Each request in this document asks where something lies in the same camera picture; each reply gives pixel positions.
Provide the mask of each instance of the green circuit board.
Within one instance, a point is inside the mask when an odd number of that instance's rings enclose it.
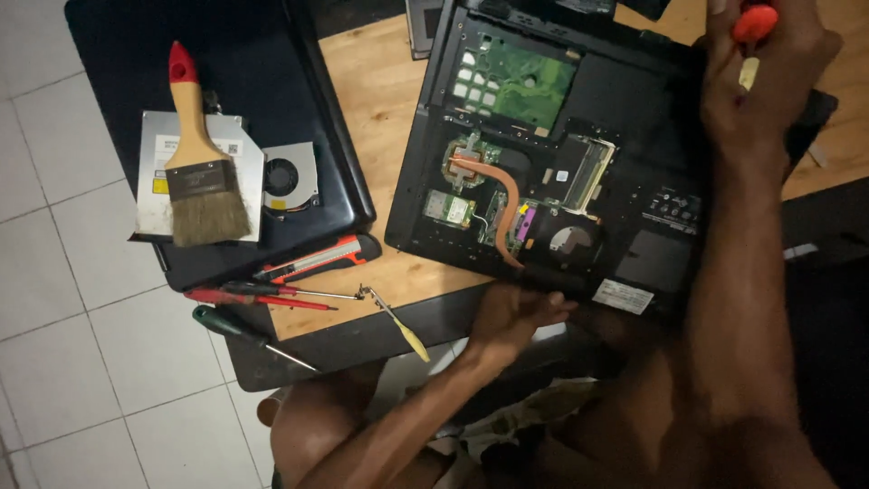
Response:
[[[500,114],[540,128],[547,135],[564,103],[576,68],[481,33],[476,49],[461,57],[453,95],[463,110]]]

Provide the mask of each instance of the wooden desk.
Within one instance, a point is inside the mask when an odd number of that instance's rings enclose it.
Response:
[[[615,19],[692,44],[704,32],[705,8],[702,0],[673,0],[664,17],[653,23],[619,5]],[[801,162],[785,185],[784,198],[869,177],[869,3],[839,0],[823,2],[821,9],[825,24],[846,41],[819,85],[840,100],[839,110],[819,137],[829,167],[818,168],[808,159]],[[377,209],[372,234],[382,242],[426,62],[410,58],[404,16],[327,37],[320,46]],[[323,273],[297,285],[336,293],[353,293],[359,284],[370,285],[397,307],[488,280],[384,245],[382,258],[372,264]],[[271,306],[278,338],[293,338],[379,311],[370,300],[334,302],[339,311]]]

